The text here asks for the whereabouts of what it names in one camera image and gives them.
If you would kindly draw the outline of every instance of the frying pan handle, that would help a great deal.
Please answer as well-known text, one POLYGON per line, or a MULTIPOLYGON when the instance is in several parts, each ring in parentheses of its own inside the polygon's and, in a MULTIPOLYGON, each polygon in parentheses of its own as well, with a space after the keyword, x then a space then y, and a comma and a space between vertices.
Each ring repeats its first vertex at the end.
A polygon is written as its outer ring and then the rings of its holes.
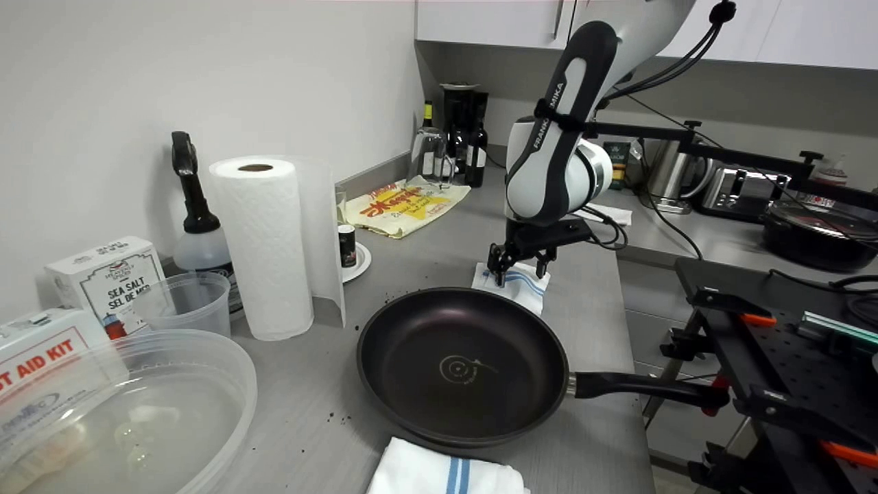
POLYGON ((719 408, 729 404, 727 389, 701 388, 701 384, 682 384, 682 381, 657 381, 633 373, 574 373, 574 399, 594 399, 605 393, 640 393, 640 396, 657 396, 667 400, 681 400, 701 408, 719 408))

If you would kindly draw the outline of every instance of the clear plastic bowl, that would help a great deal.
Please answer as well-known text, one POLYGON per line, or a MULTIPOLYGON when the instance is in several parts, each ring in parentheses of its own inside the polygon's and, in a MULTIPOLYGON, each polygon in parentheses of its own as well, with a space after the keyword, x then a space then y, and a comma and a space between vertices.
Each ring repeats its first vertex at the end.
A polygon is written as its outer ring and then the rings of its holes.
POLYGON ((250 355, 221 336, 166 329, 124 339, 117 356, 128 380, 58 406, 39 424, 40 440, 15 459, 0 450, 10 465, 0 469, 2 494, 217 488, 254 411, 250 355))
POLYGON ((229 336, 228 323, 229 284, 212 271, 173 275, 137 296, 128 315, 150 329, 206 329, 229 336))

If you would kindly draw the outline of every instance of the coffee maker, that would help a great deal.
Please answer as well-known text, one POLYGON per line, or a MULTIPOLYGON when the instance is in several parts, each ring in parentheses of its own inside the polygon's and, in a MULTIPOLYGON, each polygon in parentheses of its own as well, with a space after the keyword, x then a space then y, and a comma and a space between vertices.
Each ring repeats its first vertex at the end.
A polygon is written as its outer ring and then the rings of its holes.
POLYGON ((456 181, 483 186, 487 161, 487 94, 475 85, 438 85, 438 133, 456 181))

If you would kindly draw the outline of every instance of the frying pan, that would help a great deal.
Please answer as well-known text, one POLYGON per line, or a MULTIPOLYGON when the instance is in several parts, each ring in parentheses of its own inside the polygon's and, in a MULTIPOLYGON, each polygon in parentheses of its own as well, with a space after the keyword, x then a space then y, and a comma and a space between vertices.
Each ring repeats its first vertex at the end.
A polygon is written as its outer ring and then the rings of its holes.
POLYGON ((472 289, 428 289, 384 304, 357 367, 376 406, 441 446, 495 446, 549 419, 564 396, 642 393, 716 408, 727 393, 633 373, 571 373, 544 318, 472 289))

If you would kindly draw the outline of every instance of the gray countertop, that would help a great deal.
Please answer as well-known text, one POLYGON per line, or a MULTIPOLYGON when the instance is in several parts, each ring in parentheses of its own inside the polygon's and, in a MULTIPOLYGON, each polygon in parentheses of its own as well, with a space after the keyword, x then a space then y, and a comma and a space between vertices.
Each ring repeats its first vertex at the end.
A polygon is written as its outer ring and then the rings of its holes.
MULTIPOLYGON (((257 367, 253 430, 220 492, 362 494, 393 433, 353 367, 358 328, 386 300, 426 286, 468 286, 502 242, 502 175, 426 231, 390 242, 358 234, 373 266, 346 289, 349 328, 316 323, 286 344, 238 339, 257 367)), ((576 244, 550 263, 546 321, 574 370, 633 370, 615 253, 576 244)), ((512 465, 534 494, 652 492, 633 396, 564 400, 541 428, 465 455, 512 465)))
MULTIPOLYGON (((674 231, 668 231, 655 216, 655 211, 642 205, 633 193, 611 190, 611 193, 602 193, 594 204, 630 211, 630 227, 627 227, 630 248, 622 251, 626 258, 642 258, 642 262, 655 262, 667 266, 674 258, 693 258, 690 248, 674 231)), ((697 214, 697 211, 664 214, 664 216, 693 238, 704 262, 756 270, 756 271, 779 270, 784 275, 803 278, 803 281, 849 278, 849 275, 830 275, 830 271, 810 270, 800 263, 789 263, 763 251, 760 248, 763 225, 755 225, 755 222, 736 222, 736 219, 697 214)), ((855 275, 878 275, 878 262, 873 262, 855 275)))

